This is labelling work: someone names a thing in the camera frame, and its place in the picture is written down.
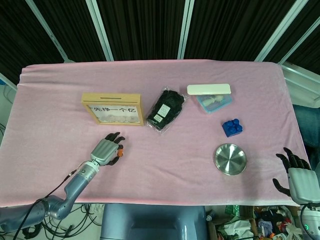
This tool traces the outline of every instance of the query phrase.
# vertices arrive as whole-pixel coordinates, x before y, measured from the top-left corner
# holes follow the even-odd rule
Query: table
[[[232,104],[213,114],[190,96],[162,135],[147,126],[98,125],[81,104],[84,92],[141,93],[147,114],[163,87],[229,83]],[[227,138],[222,123],[243,132]],[[273,186],[288,186],[283,147],[307,159],[279,65],[270,62],[152,60],[31,65],[22,70],[0,148],[0,207],[33,203],[54,189],[108,133],[126,137],[124,157],[99,173],[78,203],[293,205]],[[213,154],[240,146],[245,171],[228,176]],[[63,187],[55,192],[61,198]]]

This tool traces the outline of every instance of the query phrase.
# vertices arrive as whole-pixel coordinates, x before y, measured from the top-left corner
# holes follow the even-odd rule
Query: blue lego brick
[[[226,121],[222,127],[227,137],[231,137],[242,132],[242,126],[239,124],[239,119],[237,118],[232,121]]]

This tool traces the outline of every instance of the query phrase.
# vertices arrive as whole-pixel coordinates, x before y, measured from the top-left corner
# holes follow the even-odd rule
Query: metal bowl
[[[227,175],[240,174],[247,166],[245,152],[231,143],[219,146],[213,155],[213,161],[216,167]]]

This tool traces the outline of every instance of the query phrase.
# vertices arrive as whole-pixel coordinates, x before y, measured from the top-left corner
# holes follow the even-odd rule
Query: white label
[[[154,117],[153,117],[154,120],[156,120],[158,123],[160,123],[162,121],[162,117],[160,117],[158,114],[156,114]]]
[[[166,117],[168,112],[170,111],[170,107],[168,107],[165,104],[162,104],[162,106],[160,107],[159,111],[157,112],[160,116],[162,117]]]
[[[139,123],[136,106],[88,105],[102,123]]]

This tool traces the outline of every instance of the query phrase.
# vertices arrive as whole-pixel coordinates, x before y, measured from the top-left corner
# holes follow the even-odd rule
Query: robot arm
[[[275,178],[272,179],[275,188],[292,198],[301,205],[300,223],[304,240],[320,240],[320,186],[317,175],[311,170],[310,165],[291,150],[284,147],[287,157],[283,154],[276,154],[282,160],[283,166],[288,175],[289,189],[280,185]]]
[[[125,138],[117,136],[120,132],[110,133],[102,139],[91,153],[91,160],[84,162],[76,171],[76,175],[65,186],[65,199],[49,195],[35,203],[17,207],[0,208],[0,226],[6,232],[14,232],[43,221],[46,216],[62,220],[70,213],[76,199],[99,171],[99,167],[114,165],[121,157],[123,146],[119,144]]]

